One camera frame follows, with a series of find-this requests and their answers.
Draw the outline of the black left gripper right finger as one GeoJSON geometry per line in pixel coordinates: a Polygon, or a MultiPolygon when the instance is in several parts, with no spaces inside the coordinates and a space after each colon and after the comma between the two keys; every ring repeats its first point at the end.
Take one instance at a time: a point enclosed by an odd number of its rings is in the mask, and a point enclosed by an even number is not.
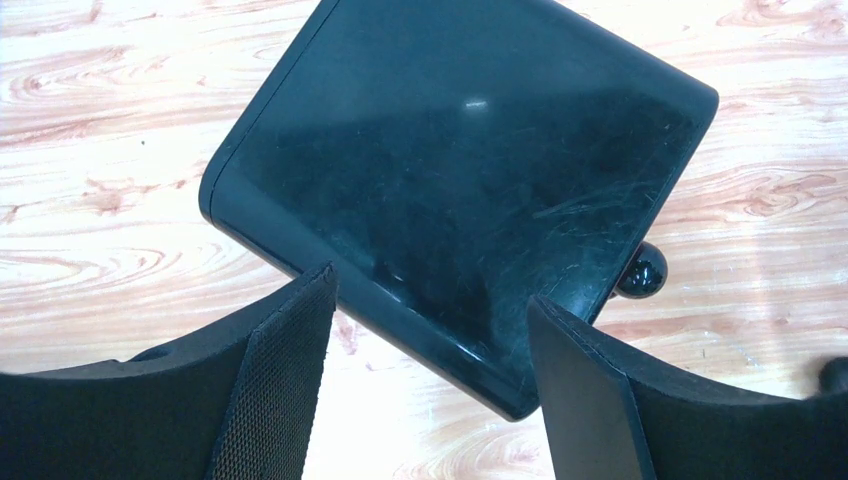
{"type": "Polygon", "coordinates": [[[559,479],[843,479],[847,361],[797,400],[668,364],[543,297],[527,323],[559,479]]]}

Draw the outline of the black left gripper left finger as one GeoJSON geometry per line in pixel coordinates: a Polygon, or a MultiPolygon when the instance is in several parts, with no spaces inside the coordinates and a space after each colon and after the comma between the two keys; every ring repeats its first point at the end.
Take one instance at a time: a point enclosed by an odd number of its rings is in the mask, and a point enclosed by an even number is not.
{"type": "Polygon", "coordinates": [[[298,479],[338,280],[331,264],[126,361],[1,377],[5,479],[298,479]]]}

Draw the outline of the black drawer organizer box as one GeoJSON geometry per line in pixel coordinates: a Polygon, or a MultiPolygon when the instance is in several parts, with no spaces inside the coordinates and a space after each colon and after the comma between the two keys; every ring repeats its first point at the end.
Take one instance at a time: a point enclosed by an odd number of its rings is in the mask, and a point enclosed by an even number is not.
{"type": "Polygon", "coordinates": [[[501,417],[528,300],[593,321],[719,96],[554,1],[322,1],[211,157],[202,216],[501,417]]]}

